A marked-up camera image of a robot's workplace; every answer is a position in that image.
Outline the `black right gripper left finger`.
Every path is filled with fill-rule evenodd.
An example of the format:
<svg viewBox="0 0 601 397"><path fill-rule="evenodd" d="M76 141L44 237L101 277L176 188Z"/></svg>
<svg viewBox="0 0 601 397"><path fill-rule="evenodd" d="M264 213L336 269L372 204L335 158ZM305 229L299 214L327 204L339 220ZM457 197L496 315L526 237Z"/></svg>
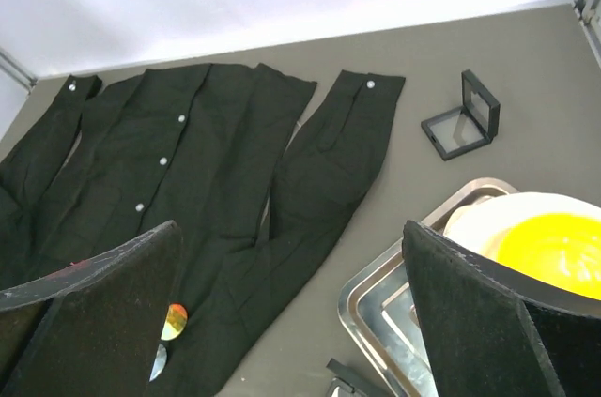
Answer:
<svg viewBox="0 0 601 397"><path fill-rule="evenodd" d="M168 221L2 290L2 395L143 395L181 253L181 231Z"/></svg>

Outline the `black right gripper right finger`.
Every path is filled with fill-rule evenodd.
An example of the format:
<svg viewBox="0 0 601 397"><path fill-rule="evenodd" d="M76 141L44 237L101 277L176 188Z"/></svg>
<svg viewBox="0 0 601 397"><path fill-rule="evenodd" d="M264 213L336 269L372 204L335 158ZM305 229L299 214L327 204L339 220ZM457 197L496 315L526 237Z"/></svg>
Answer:
<svg viewBox="0 0 601 397"><path fill-rule="evenodd" d="M600 303L407 221L402 255L440 396L597 396Z"/></svg>

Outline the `black button-up shirt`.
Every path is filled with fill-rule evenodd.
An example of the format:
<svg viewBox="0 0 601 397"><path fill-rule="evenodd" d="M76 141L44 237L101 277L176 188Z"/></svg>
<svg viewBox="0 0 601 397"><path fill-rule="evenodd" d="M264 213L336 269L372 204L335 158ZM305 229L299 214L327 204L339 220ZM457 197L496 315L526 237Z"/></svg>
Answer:
<svg viewBox="0 0 601 397"><path fill-rule="evenodd" d="M402 76L266 65L69 77L1 163L1 284L173 221L189 316L149 396L214 396L329 256L378 177Z"/></svg>

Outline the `iridescent round brooch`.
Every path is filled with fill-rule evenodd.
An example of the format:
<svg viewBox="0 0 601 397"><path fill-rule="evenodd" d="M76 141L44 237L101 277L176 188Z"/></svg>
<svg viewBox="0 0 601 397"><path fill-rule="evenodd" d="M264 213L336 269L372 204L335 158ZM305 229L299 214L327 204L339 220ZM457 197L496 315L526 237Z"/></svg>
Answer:
<svg viewBox="0 0 601 397"><path fill-rule="evenodd" d="M161 340L172 341L177 338L188 323L188 312L185 307L179 303L169 305L165 321L162 328Z"/></svg>

